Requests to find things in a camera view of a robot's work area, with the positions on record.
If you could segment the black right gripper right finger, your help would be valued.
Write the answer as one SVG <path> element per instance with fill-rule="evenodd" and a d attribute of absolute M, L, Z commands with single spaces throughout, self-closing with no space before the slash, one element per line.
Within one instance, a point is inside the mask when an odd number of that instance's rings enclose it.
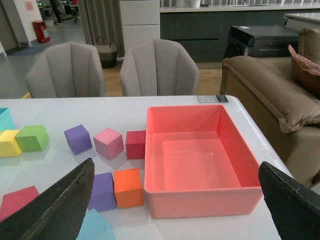
<path fill-rule="evenodd" d="M 320 238 L 320 195 L 272 164 L 258 170 L 264 201 L 282 240 Z"/>

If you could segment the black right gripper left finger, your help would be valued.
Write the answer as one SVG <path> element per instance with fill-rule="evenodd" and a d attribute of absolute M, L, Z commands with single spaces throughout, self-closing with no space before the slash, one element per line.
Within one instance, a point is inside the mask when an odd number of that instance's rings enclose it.
<path fill-rule="evenodd" d="M 26 206 L 0 223 L 2 240 L 75 240 L 92 194 L 95 164 L 76 166 Z"/>

